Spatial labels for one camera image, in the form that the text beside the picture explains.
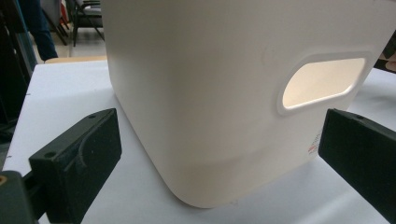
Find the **white table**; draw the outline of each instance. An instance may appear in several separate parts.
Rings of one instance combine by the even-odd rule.
[[[236,202],[214,209],[182,203],[139,144],[106,61],[36,67],[4,170],[26,175],[34,152],[110,107],[118,109],[123,152],[83,223],[388,223],[320,157]],[[396,130],[396,75],[374,69],[349,110]]]

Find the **chair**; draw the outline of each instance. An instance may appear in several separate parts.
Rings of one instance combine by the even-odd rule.
[[[55,33],[59,36],[64,45],[67,46],[67,43],[64,40],[64,36],[67,37],[67,32],[60,23],[60,20],[64,21],[64,18],[61,15],[61,1],[41,0],[41,8],[43,9],[44,16],[49,22],[50,28],[55,31]]]
[[[66,0],[67,11],[73,22],[73,46],[76,46],[78,28],[94,28],[105,40],[98,28],[103,27],[102,9],[98,0]]]

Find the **black chair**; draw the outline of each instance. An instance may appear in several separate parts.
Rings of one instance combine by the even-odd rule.
[[[102,9],[100,2],[97,0],[66,0],[69,18],[73,22],[73,46],[76,46],[78,28],[94,28],[99,36],[105,40],[105,37],[98,30],[103,27]]]

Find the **handle cutout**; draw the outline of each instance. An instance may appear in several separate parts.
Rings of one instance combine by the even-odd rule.
[[[289,81],[283,106],[293,109],[349,92],[364,65],[364,58],[305,64]]]

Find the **floor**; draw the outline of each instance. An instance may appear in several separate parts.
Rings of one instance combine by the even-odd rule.
[[[102,56],[106,55],[106,46],[105,41],[96,33],[96,31],[92,28],[81,28],[78,29],[77,43],[76,46],[73,47],[73,41],[71,39],[71,30],[67,30],[68,37],[64,39],[68,43],[65,46],[59,36],[55,33],[51,33],[52,39],[55,44],[56,51],[60,58],[69,58],[69,57],[81,57],[81,56]],[[35,57],[38,63],[44,63],[37,53],[37,48],[35,45],[35,41],[32,39],[33,48],[35,51]],[[7,136],[1,136],[3,138],[12,138],[13,131],[15,129],[14,126],[11,127],[0,127],[2,134],[7,134]],[[0,171],[3,170],[3,165],[6,160],[7,152],[9,148],[9,141],[0,141]]]

